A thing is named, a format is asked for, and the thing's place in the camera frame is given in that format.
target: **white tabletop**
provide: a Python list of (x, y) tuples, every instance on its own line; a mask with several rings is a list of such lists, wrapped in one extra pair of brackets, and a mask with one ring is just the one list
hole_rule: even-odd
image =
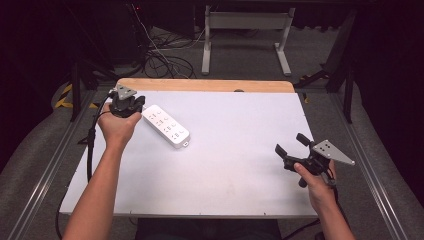
[[(143, 119), (125, 149), (114, 214), (216, 218), (315, 217), (299, 176), (275, 153), (306, 157), (312, 140), (295, 93), (139, 91), (190, 131), (174, 149)], [(105, 148), (97, 128), (93, 169)], [(87, 184), (87, 152), (60, 209), (71, 213)]]

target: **hand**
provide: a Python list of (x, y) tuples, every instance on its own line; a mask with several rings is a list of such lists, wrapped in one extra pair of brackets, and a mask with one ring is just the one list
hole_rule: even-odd
[(109, 112), (109, 106), (110, 103), (107, 103), (103, 107), (104, 114), (100, 116), (98, 123), (106, 140), (106, 148), (117, 147), (123, 150), (133, 135), (135, 125), (141, 119), (141, 113), (119, 118)]
[[(336, 206), (334, 191), (325, 184), (321, 176), (312, 175), (305, 167), (299, 163), (294, 164), (296, 172), (306, 181), (309, 189), (309, 200), (314, 210), (320, 214), (323, 209)], [(335, 178), (334, 161), (330, 161), (330, 169)]]

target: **white stand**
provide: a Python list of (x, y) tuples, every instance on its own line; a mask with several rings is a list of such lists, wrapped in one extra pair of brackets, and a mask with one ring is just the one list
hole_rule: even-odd
[(240, 13), (240, 12), (210, 12), (210, 6), (205, 11), (205, 46), (203, 49), (202, 74), (209, 74), (211, 42), (210, 29), (283, 29), (283, 35), (279, 43), (275, 43), (275, 49), (280, 60), (281, 68), (285, 76), (290, 76), (291, 71), (284, 54), (284, 45), (290, 31), (294, 17), (294, 8), (288, 13)]

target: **white power strip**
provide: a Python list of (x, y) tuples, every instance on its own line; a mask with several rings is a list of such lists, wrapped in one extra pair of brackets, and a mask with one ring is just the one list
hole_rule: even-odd
[(143, 110), (143, 118), (174, 148), (187, 147), (190, 132), (157, 105)]

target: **yellow tape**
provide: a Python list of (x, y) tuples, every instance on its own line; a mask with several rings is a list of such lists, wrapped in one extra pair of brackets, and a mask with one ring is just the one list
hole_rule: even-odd
[[(72, 84), (68, 83), (68, 85), (63, 89), (62, 95), (59, 98), (59, 101), (57, 101), (55, 108), (58, 107), (65, 107), (65, 108), (73, 108), (74, 105), (72, 103), (66, 103), (66, 97), (68, 96), (69, 92), (72, 90)], [(90, 108), (99, 108), (100, 103), (91, 103)]]

